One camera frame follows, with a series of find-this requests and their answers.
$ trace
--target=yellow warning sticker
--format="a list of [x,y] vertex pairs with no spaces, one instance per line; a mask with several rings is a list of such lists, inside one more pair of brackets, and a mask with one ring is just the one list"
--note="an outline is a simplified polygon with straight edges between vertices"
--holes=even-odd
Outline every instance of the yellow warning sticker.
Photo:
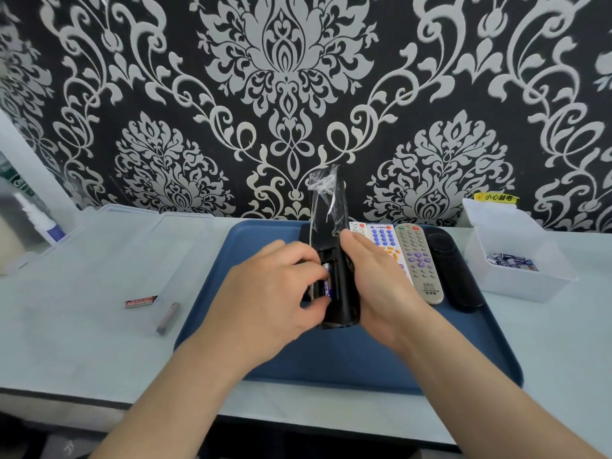
[[518,197],[506,193],[485,192],[474,193],[474,199],[477,201],[493,201],[496,203],[516,204]]

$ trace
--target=white remote control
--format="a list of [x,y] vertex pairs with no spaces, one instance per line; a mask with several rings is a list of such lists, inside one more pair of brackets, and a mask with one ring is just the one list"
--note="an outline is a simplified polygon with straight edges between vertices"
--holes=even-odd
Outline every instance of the white remote control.
[[423,229],[415,224],[399,224],[395,232],[402,244],[412,283],[421,298],[429,304],[441,303],[444,293]]
[[349,223],[351,232],[358,232],[370,239],[376,245],[380,246],[382,250],[393,256],[395,261],[404,270],[406,276],[412,282],[412,277],[408,272],[408,264],[404,259],[404,253],[400,247],[400,242],[396,238],[396,234],[391,225],[383,224],[365,224],[363,222],[351,222]]

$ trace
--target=gray remote control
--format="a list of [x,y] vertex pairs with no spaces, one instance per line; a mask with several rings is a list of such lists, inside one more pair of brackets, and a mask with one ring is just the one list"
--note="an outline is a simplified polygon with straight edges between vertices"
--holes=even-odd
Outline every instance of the gray remote control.
[[395,232],[402,246],[412,284],[426,303],[440,304],[444,293],[423,229],[415,224],[398,224]]

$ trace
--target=left hand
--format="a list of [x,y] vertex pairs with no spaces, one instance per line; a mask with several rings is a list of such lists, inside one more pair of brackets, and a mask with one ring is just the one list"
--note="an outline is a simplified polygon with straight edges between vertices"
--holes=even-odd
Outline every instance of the left hand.
[[194,338],[244,376],[321,323],[329,298],[306,309],[300,302],[309,285],[327,276],[312,247],[276,240],[231,268]]

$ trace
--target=right hand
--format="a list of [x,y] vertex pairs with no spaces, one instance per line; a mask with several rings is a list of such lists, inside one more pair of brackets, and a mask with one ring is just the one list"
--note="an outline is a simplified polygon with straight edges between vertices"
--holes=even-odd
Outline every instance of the right hand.
[[395,260],[362,234],[343,230],[340,245],[355,265],[361,297],[361,324],[385,346],[399,351],[400,323],[415,309],[428,307]]

